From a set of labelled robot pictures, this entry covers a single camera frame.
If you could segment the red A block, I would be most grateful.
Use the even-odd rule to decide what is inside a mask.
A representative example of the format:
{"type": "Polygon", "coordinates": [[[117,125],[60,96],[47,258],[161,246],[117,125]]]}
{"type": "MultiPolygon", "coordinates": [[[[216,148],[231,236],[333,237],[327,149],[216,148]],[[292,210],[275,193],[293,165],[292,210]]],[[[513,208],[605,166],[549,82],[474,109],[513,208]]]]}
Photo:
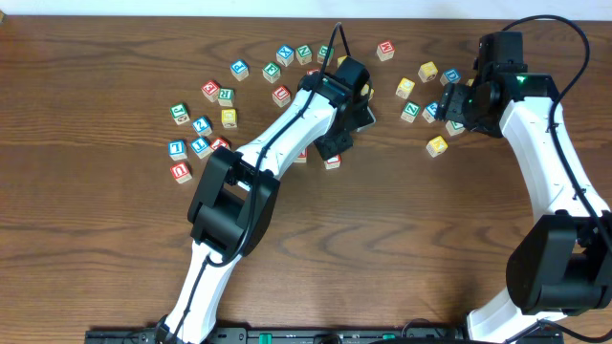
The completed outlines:
{"type": "Polygon", "coordinates": [[[295,163],[306,163],[308,158],[308,150],[304,148],[295,158],[295,163]]]}

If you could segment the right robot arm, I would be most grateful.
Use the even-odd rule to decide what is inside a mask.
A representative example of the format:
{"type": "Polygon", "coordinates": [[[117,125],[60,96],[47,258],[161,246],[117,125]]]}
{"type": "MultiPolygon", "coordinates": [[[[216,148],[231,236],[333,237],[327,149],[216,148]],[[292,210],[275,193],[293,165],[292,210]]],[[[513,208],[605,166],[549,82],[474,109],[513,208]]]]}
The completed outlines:
{"type": "Polygon", "coordinates": [[[611,302],[611,210],[586,176],[550,75],[531,73],[520,32],[481,37],[471,85],[445,86],[436,118],[508,141],[534,226],[511,254],[506,287],[469,313],[480,342],[513,343],[545,322],[611,302]]]}

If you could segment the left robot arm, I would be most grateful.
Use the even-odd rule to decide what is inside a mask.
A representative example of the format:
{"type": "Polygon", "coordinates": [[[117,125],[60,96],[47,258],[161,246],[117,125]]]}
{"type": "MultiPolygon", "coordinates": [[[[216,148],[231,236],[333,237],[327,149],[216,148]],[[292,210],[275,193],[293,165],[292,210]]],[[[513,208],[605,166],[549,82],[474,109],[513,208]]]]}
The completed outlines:
{"type": "Polygon", "coordinates": [[[352,57],[333,73],[304,76],[290,107],[259,137],[208,158],[187,212],[191,261],[172,312],[156,327],[159,343],[200,343],[212,331],[230,274],[269,227],[280,180],[309,145],[325,161],[353,145],[352,132],[375,123],[361,90],[370,74],[352,57]]]}

